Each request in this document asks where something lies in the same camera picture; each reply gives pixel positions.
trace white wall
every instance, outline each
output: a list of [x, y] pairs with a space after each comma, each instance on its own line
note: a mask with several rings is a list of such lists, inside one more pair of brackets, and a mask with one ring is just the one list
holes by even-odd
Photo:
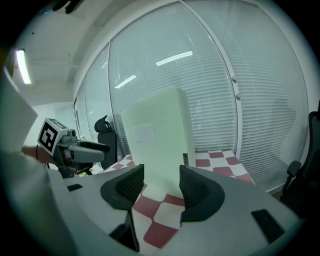
[[[316, 111], [320, 99], [320, 67], [308, 41], [291, 18], [274, 2], [268, 0], [244, 0], [258, 5], [277, 24], [288, 39], [304, 77], [308, 98], [308, 112]], [[73, 99], [76, 98], [80, 84], [88, 72], [89, 67], [107, 45], [107, 43], [122, 29], [138, 19], [142, 15], [161, 6], [177, 2], [175, 0], [137, 0], [116, 14], [100, 31], [92, 41], [83, 56], [77, 74], [73, 82]], [[309, 148], [309, 131], [300, 161], [303, 163], [307, 157]]]
[[44, 105], [37, 105], [32, 107], [37, 113], [37, 118], [31, 127], [24, 144], [28, 146], [34, 146], [37, 144], [38, 136], [42, 124], [45, 118], [57, 119], [60, 123], [65, 125], [70, 129], [75, 129], [77, 131], [77, 125], [75, 121], [75, 115], [73, 112], [74, 105], [73, 102], [61, 102], [61, 103], [51, 103]]

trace white ceiling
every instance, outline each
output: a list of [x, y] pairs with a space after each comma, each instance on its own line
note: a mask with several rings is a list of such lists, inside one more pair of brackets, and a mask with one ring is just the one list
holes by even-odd
[[131, 0], [84, 0], [71, 14], [40, 11], [16, 42], [24, 49], [31, 84], [17, 64], [13, 81], [32, 106], [72, 101], [73, 80], [84, 53], [101, 28]]

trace red and white tablecloth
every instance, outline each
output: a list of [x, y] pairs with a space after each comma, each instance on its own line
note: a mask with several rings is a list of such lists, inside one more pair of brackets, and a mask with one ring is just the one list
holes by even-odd
[[[134, 166], [131, 155], [126, 155], [117, 163], [100, 173]], [[195, 166], [235, 179], [253, 183], [246, 169], [230, 150], [201, 151], [195, 153]], [[180, 216], [185, 210], [184, 200], [166, 195], [162, 201], [156, 201], [144, 193], [145, 184], [132, 214], [140, 253], [155, 255], [179, 230]]]

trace office chair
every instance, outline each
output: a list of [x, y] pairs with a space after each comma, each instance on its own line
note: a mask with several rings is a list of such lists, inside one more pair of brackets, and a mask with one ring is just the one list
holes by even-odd
[[320, 101], [318, 111], [311, 112], [308, 121], [310, 142], [306, 160], [301, 168], [299, 161], [293, 161], [289, 165], [288, 178], [282, 189], [283, 195], [280, 197], [280, 201], [300, 218], [308, 215], [317, 204], [320, 172]]
[[106, 121], [107, 115], [96, 121], [94, 129], [98, 133], [98, 142], [108, 145], [110, 151], [106, 154], [105, 160], [101, 162], [101, 167], [105, 170], [118, 161], [117, 156], [117, 134]]

